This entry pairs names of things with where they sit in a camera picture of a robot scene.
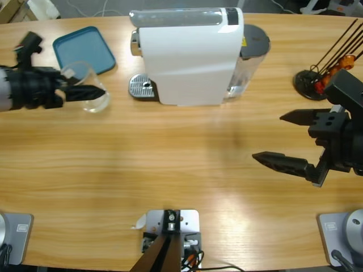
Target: black lid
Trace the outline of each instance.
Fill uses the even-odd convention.
[[[245,24],[243,32],[240,54],[244,60],[267,54],[270,50],[270,39],[261,28],[252,24]]]

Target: blue tray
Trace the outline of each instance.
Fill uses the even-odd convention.
[[[88,62],[97,74],[112,69],[115,57],[96,27],[86,27],[53,42],[60,68],[75,62]]]

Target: wooden table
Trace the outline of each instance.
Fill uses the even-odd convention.
[[[0,114],[0,208],[31,213],[26,264],[129,270],[140,257],[142,231],[132,224],[150,209],[197,209],[205,266],[246,270],[326,265],[316,217],[363,206],[363,180],[331,171],[324,187],[263,167],[251,154],[283,152],[316,163],[321,148],[278,118],[293,109],[325,108],[291,84],[351,23],[334,16],[247,14],[272,49],[243,97],[220,107],[139,102],[128,81],[143,72],[129,50],[127,17],[0,25],[0,63],[27,31],[44,37],[34,65],[58,67],[52,42],[96,26],[117,67],[100,76],[112,95],[98,114],[67,103],[50,110]],[[352,73],[363,79],[363,65]]]

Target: yellow label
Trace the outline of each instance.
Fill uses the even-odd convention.
[[[242,46],[247,46],[247,41],[245,37],[243,37],[242,39]]]

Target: white label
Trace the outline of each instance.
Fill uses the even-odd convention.
[[[335,222],[325,223],[325,229],[327,231],[336,231],[337,230],[337,227],[336,227]]]
[[[69,79],[75,75],[75,72],[72,69],[67,69],[63,72],[63,75]]]
[[[16,228],[16,232],[27,232],[28,231],[27,224],[18,224],[18,227]]]

